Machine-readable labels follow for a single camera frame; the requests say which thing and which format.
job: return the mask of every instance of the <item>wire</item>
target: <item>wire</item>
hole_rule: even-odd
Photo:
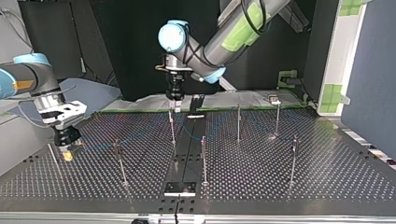
[[[260,0],[260,6],[262,7],[262,27],[257,29],[256,25],[254,25],[253,21],[251,20],[250,16],[248,15],[246,1],[241,0],[241,7],[244,12],[245,18],[247,19],[247,22],[250,25],[251,29],[257,35],[263,35],[265,33],[265,30],[266,30],[265,24],[267,23],[267,12],[266,12],[265,3],[263,2],[263,0]]]
[[[247,22],[249,23],[250,27],[253,29],[253,31],[257,34],[257,35],[263,35],[265,32],[268,31],[269,26],[266,25],[267,23],[267,13],[266,13],[266,8],[265,8],[265,4],[263,2],[263,0],[260,0],[260,5],[262,8],[262,27],[260,29],[257,29],[256,26],[254,25],[254,23],[252,22],[250,16],[248,15],[247,9],[246,9],[246,5],[245,5],[245,0],[241,0],[241,5],[242,5],[242,9],[244,10],[244,14],[245,14],[245,18],[247,19]],[[229,66],[232,65],[233,63],[235,63],[244,53],[245,51],[248,49],[248,46],[245,46],[240,53],[238,54],[238,56],[236,56],[235,58],[229,60],[228,62],[226,62],[225,64],[213,64],[211,63],[205,55],[205,51],[203,50],[202,52],[202,56],[203,58],[201,58],[198,54],[197,51],[202,47],[201,45],[198,46],[196,49],[192,48],[192,45],[190,43],[190,32],[189,32],[189,27],[188,25],[184,26],[184,32],[187,36],[187,43],[186,43],[186,48],[184,51],[184,57],[183,57],[183,63],[187,64],[190,62],[190,60],[192,59],[192,57],[195,57],[196,59],[198,59],[201,63],[203,63],[204,65],[211,67],[211,68],[222,68],[224,66]],[[187,51],[190,49],[192,56],[190,56],[189,59],[186,60],[187,57]]]
[[[108,79],[111,77],[111,74],[114,73],[114,70],[111,70],[111,72],[107,75],[105,83],[108,83]]]
[[[195,137],[194,135],[192,135],[191,132],[189,132],[189,130],[187,130],[186,126],[183,124],[183,130],[184,132],[186,132],[186,134],[188,134],[190,136],[190,138],[196,140],[196,141],[201,141],[201,138],[199,137]]]
[[[107,85],[110,85],[111,82],[114,80],[114,78],[116,78],[116,76],[113,76],[113,78],[111,78],[111,79],[107,82]]]
[[[93,72],[93,70],[85,63],[84,61],[84,65],[88,68],[88,70],[90,70],[90,72],[95,76],[95,82],[97,82],[98,80],[100,82],[102,82],[103,84],[106,84],[104,81],[102,81],[102,79],[99,78],[99,76],[96,75],[95,72]]]
[[[315,101],[314,101],[315,99],[312,97],[311,94],[309,94],[308,90],[306,89],[305,84],[304,84],[304,82],[303,82],[303,79],[300,78],[300,81],[301,81],[301,85],[303,86],[303,89],[304,89],[305,93],[308,95],[309,98],[311,98],[312,103],[314,103],[315,107],[318,108],[317,103],[315,103]]]
[[[0,7],[0,11],[2,12],[1,15],[4,17],[4,19],[6,19],[8,25],[12,28],[12,30],[14,30],[14,32],[15,32],[15,34],[18,36],[18,38],[19,38],[27,47],[29,47],[29,48],[31,49],[31,52],[34,52],[33,46],[32,46],[27,40],[25,40],[25,39],[21,36],[21,34],[20,34],[20,33],[18,32],[18,30],[15,28],[14,24],[12,24],[12,22],[11,22],[11,21],[9,20],[9,18],[7,17],[6,12],[10,13],[11,15],[13,15],[14,17],[16,17],[16,18],[18,19],[18,21],[19,21],[19,22],[21,23],[21,25],[22,25],[23,31],[25,32],[25,31],[26,31],[26,30],[25,30],[25,27],[26,27],[26,26],[24,25],[23,20],[22,20],[16,13],[14,13],[13,11],[11,11],[11,10],[9,10],[9,9],[7,9],[7,8]]]
[[[23,102],[32,102],[32,101],[19,101],[19,102],[18,102],[18,109],[21,111],[21,114],[27,119],[27,121],[29,121],[31,124],[35,125],[35,126],[38,127],[38,128],[46,129],[46,128],[49,128],[49,127],[50,127],[50,126],[48,126],[48,125],[46,125],[46,126],[39,125],[39,124],[33,122],[31,119],[29,119],[29,117],[27,117],[27,115],[25,114],[25,112],[23,111],[23,109],[22,109],[22,107],[21,107],[21,104],[22,104]]]

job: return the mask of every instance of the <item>metal bracket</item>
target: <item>metal bracket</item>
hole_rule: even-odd
[[[165,187],[165,197],[195,197],[195,182],[168,182]]]

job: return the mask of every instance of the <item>metal rod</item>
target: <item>metal rod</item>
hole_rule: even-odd
[[[277,112],[276,112],[276,129],[275,129],[275,136],[279,136],[279,115],[280,115],[280,104],[277,105]]]
[[[290,189],[292,188],[292,186],[294,185],[294,170],[295,170],[295,164],[296,164],[296,158],[297,158],[297,153],[300,149],[300,141],[298,139],[297,134],[294,135],[294,139],[293,139],[293,164],[291,166],[291,174],[290,174]]]
[[[124,187],[129,186],[128,180],[126,179],[125,168],[124,168],[123,162],[122,162],[122,150],[120,148],[120,139],[116,139],[116,142],[114,143],[114,151],[115,151],[116,157],[120,163],[120,168],[121,168],[122,178],[123,178],[122,185]]]
[[[203,162],[204,162],[204,186],[207,186],[208,185],[208,183],[207,183],[207,178],[206,178],[206,140],[205,140],[205,137],[203,136],[202,137],[202,140],[201,140],[201,144],[202,144],[202,147],[201,147],[201,149],[202,149],[202,159],[203,159]]]
[[[175,139],[175,127],[174,127],[174,120],[172,117],[172,111],[169,110],[169,122],[171,123],[171,130],[172,130],[172,144],[176,144],[176,139]]]
[[[238,138],[237,141],[238,143],[241,141],[241,106],[238,105]]]
[[[125,170],[124,170],[124,167],[123,167],[122,159],[120,159],[120,167],[121,167],[121,170],[122,170],[122,177],[123,177],[123,180],[124,180],[123,184],[125,186],[128,186],[129,183],[128,183],[128,180],[126,179],[126,174],[125,174]]]
[[[53,151],[52,145],[51,145],[50,143],[48,143],[47,146],[49,147],[50,155],[51,155],[53,161],[54,161],[56,164],[58,164],[59,162],[58,162],[58,160],[56,159],[55,152]]]

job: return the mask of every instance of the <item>robotic arm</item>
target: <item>robotic arm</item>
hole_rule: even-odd
[[[181,82],[186,74],[197,81],[216,83],[235,55],[251,46],[271,20],[290,0],[241,0],[226,22],[203,47],[190,34],[186,21],[169,21],[158,34],[166,50],[163,70],[170,74],[169,100],[181,105],[184,98]]]
[[[43,122],[55,131],[54,142],[67,161],[82,147],[81,134],[73,127],[83,120],[87,106],[67,103],[44,54],[32,53],[0,65],[0,99],[29,92]]]

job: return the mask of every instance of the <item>black curtain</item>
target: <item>black curtain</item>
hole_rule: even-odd
[[[124,100],[135,101],[166,90],[165,75],[155,71],[163,49],[158,31],[168,20],[188,21],[191,34],[203,45],[217,31],[215,0],[91,0]],[[217,89],[188,79],[186,91]]]

